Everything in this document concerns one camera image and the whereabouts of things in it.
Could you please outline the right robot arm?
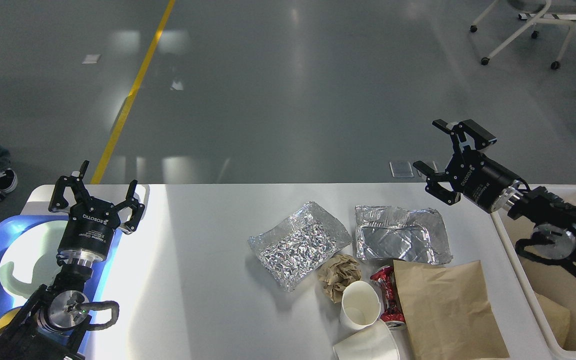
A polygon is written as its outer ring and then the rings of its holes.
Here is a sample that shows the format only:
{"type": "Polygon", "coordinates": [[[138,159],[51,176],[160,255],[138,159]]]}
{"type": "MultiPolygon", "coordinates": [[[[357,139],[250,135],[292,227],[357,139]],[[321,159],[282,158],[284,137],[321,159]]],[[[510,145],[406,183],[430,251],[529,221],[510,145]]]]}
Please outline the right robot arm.
{"type": "Polygon", "coordinates": [[[534,228],[530,237],[515,243],[515,253],[563,268],[576,278],[576,205],[544,186],[530,187],[521,176],[487,157],[485,151],[498,139],[474,120],[439,119],[432,124],[450,137],[453,154],[441,172],[426,162],[414,162],[425,176],[426,192],[446,205],[467,198],[487,214],[503,210],[512,220],[528,219],[534,228]]]}

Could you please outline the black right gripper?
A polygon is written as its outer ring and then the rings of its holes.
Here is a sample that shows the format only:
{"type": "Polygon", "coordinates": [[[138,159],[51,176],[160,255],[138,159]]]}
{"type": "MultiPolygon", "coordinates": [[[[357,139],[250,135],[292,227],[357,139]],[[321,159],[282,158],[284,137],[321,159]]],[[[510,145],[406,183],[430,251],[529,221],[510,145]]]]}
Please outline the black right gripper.
{"type": "Polygon", "coordinates": [[[441,185],[450,181],[448,173],[415,161],[413,167],[425,176],[425,191],[449,206],[460,202],[463,194],[487,214],[500,210],[506,189],[516,189],[521,177],[484,154],[498,137],[472,119],[453,123],[438,119],[432,125],[451,139],[453,155],[445,170],[453,170],[453,190],[441,185]]]}

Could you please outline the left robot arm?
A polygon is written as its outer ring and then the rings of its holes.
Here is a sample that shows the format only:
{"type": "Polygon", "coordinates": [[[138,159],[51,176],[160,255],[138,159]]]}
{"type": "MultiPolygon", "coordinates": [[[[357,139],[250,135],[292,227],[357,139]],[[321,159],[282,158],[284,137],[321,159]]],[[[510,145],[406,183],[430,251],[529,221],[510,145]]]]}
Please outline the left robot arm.
{"type": "Polygon", "coordinates": [[[55,182],[48,210],[68,216],[55,255],[59,271],[0,328],[0,360],[83,360],[85,335],[106,330],[119,319],[119,304],[90,301],[85,285],[94,264],[107,260],[115,233],[137,230],[146,205],[136,196],[136,179],[120,203],[92,196],[83,182],[88,166],[89,161],[83,161],[78,171],[55,182]]]}

